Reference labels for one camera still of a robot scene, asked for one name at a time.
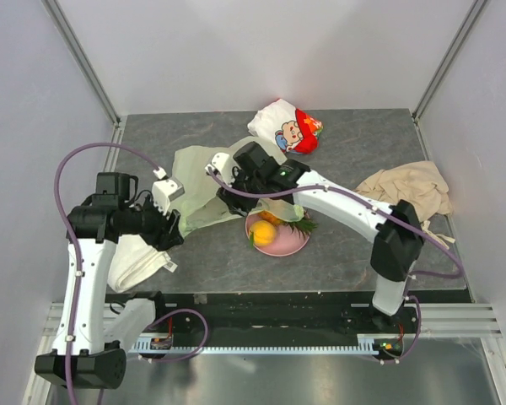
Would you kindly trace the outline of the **fake yellow pear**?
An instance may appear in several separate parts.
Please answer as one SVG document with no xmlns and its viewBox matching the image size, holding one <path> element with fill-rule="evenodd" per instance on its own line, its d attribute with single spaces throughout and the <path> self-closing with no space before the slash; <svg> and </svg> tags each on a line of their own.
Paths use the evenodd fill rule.
<svg viewBox="0 0 506 405">
<path fill-rule="evenodd" d="M 269 246 L 277 238 L 277 228 L 266 220 L 259 220 L 250 226 L 248 237 L 252 246 Z"/>
</svg>

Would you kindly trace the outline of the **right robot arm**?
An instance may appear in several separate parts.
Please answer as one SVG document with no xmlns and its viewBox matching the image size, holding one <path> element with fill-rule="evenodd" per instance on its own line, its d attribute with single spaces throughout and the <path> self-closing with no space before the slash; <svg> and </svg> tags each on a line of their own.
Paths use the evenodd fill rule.
<svg viewBox="0 0 506 405">
<path fill-rule="evenodd" d="M 234 155 L 215 154 L 206 172 L 220 185 L 217 195 L 231 213 L 246 216 L 260 199 L 270 198 L 322 213 L 358 232 L 373 246 L 370 266 L 377 274 L 370 324 L 388 332 L 399 323 L 406 282 L 424 244 L 411 203 L 363 197 L 295 159 L 277 162 L 255 142 Z"/>
</svg>

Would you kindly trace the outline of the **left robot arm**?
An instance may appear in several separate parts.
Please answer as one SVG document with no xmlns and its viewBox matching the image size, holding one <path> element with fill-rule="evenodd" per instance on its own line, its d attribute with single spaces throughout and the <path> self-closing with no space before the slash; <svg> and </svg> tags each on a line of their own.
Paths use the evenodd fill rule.
<svg viewBox="0 0 506 405">
<path fill-rule="evenodd" d="M 118 172 L 97 175 L 95 192 L 67 216 L 69 273 L 62 318 L 51 352 L 35 360 L 35 373 L 56 386 L 116 389 L 126 371 L 127 352 L 147 328 L 168 322 L 161 293 L 135 293 L 121 313 L 104 323 L 112 260 L 123 235 L 137 236 L 161 253 L 182 243 L 180 214 L 170 208 L 184 194 L 165 176 L 153 183 L 142 206 L 134 203 L 138 178 Z"/>
</svg>

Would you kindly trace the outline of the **fake pineapple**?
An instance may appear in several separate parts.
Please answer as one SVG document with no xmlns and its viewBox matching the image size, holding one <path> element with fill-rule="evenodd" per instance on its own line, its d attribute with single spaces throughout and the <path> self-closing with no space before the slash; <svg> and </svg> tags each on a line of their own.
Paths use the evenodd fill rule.
<svg viewBox="0 0 506 405">
<path fill-rule="evenodd" d="M 303 236 L 310 235 L 318 227 L 318 224 L 307 213 L 302 219 L 294 222 L 284 221 L 268 211 L 261 211 L 259 217 L 272 224 L 274 227 L 286 226 L 292 231 L 299 232 Z"/>
</svg>

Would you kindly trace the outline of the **green avocado print plastic bag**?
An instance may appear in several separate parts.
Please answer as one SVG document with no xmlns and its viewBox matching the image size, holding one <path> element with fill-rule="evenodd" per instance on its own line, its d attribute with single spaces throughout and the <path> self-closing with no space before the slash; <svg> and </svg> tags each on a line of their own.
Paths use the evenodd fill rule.
<svg viewBox="0 0 506 405">
<path fill-rule="evenodd" d="M 194 145 L 175 152 L 172 175 L 183 185 L 185 193 L 174 200 L 171 207 L 180 213 L 179 230 L 184 238 L 200 228 L 239 217 L 231 214 L 226 204 L 217 197 L 219 185 L 207 174 L 205 167 L 215 154 L 232 156 L 250 142 L 259 143 L 279 164 L 287 160 L 274 143 L 253 136 L 242 138 L 229 147 Z"/>
</svg>

